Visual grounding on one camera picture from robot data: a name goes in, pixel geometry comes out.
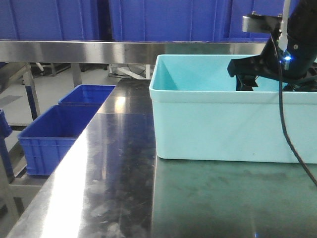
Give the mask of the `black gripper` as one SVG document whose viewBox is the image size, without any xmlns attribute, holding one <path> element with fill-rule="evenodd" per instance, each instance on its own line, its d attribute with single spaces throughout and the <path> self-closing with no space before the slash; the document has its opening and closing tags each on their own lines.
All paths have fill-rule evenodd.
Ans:
<svg viewBox="0 0 317 238">
<path fill-rule="evenodd" d="M 268 40 L 260 55 L 232 59 L 227 67 L 231 77 L 236 76 L 236 91 L 253 91 L 258 87 L 257 76 L 288 83 L 283 91 L 316 91 L 317 46 L 293 38 L 287 50 L 278 47 L 276 40 Z"/>
</svg>

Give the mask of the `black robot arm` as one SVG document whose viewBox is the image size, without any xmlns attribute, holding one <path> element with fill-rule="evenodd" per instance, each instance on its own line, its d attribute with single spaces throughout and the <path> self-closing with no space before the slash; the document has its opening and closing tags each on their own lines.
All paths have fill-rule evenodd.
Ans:
<svg viewBox="0 0 317 238">
<path fill-rule="evenodd" d="M 260 55 L 232 59 L 227 67 L 236 77 L 237 91 L 252 91 L 256 78 L 282 81 L 285 91 L 315 92 L 317 90 L 317 2 L 301 0 L 288 18 L 287 46 L 279 46 L 281 16 L 247 14 L 243 17 L 244 32 L 269 33 Z"/>
</svg>

